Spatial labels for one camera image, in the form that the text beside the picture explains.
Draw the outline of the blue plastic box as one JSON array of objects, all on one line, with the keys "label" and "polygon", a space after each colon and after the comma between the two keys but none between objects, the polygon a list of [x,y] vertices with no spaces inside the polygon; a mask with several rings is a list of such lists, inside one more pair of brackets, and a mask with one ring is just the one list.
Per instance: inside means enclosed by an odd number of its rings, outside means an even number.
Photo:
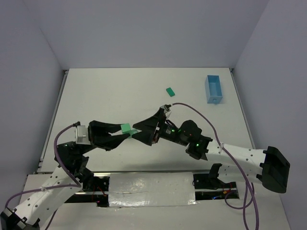
[{"label": "blue plastic box", "polygon": [[208,104],[219,104],[223,98],[220,78],[218,75],[208,75],[205,80],[205,92]]}]

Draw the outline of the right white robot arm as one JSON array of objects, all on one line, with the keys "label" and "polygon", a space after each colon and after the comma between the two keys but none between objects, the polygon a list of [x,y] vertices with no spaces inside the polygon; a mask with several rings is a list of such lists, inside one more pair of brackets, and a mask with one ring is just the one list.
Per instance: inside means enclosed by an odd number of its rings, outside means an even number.
[{"label": "right white robot arm", "polygon": [[248,180],[275,193],[286,192],[290,163],[276,147],[249,149],[224,144],[202,135],[192,120],[184,121],[180,127],[167,123],[168,113],[170,109],[160,107],[153,116],[133,124],[138,132],[132,137],[148,146],[161,138],[185,146],[192,158],[212,163],[209,177],[213,180],[225,184]]}]

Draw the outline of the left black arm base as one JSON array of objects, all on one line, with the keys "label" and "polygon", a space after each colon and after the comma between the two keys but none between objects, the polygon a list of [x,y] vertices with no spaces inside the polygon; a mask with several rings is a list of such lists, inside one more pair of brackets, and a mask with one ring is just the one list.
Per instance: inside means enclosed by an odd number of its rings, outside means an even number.
[{"label": "left black arm base", "polygon": [[109,176],[93,176],[83,182],[82,191],[89,197],[91,203],[97,204],[98,207],[109,207],[109,182]]}]

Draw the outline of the green windowed cube block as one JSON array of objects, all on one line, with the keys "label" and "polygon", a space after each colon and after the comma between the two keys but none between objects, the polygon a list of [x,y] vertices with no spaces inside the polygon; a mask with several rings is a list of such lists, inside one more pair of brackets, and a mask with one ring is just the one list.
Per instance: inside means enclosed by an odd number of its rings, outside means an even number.
[{"label": "green windowed cube block", "polygon": [[137,134],[138,132],[139,132],[139,130],[137,130],[137,129],[131,129],[131,130],[129,131],[130,138],[132,138],[132,136],[133,136],[134,134]]}]

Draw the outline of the small green cube block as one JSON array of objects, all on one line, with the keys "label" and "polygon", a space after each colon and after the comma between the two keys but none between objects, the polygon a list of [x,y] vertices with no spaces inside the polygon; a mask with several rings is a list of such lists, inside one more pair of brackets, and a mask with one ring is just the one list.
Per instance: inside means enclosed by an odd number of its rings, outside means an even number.
[{"label": "small green cube block", "polygon": [[129,123],[121,124],[120,127],[123,134],[129,134],[131,132],[131,127]]}]

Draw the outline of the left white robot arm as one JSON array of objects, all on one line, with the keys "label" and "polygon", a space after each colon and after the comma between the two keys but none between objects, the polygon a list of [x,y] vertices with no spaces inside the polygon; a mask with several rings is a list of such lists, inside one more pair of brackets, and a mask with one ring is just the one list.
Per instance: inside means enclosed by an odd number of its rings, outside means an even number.
[{"label": "left white robot arm", "polygon": [[75,193],[108,190],[101,179],[87,169],[86,153],[94,149],[111,151],[130,137],[119,134],[120,124],[92,121],[88,126],[76,122],[55,137],[53,149],[57,167],[37,189],[25,191],[30,196],[15,208],[5,208],[0,215],[3,230],[38,230],[46,220],[52,221],[58,208]]}]

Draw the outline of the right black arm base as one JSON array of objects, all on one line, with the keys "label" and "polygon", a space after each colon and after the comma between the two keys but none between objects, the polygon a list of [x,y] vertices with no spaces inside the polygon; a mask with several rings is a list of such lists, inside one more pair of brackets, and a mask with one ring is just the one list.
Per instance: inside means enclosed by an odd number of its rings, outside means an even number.
[{"label": "right black arm base", "polygon": [[193,174],[193,186],[195,189],[223,189],[224,191],[230,191],[232,188],[236,188],[235,182],[224,183],[218,179],[219,169],[222,166],[220,163],[212,165],[208,173],[194,173]]}]

